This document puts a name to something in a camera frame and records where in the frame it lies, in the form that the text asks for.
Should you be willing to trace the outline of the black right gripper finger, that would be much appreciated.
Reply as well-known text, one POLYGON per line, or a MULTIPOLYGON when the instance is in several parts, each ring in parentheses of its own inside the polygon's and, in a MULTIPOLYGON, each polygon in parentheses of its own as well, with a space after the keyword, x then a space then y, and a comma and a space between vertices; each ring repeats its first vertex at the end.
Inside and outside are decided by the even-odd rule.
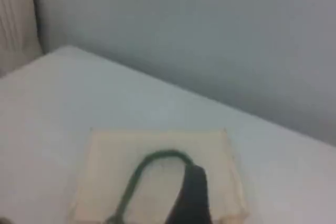
POLYGON ((210 224, 208 185, 205 170, 187 165, 178 197, 166 219, 170 224, 210 224))

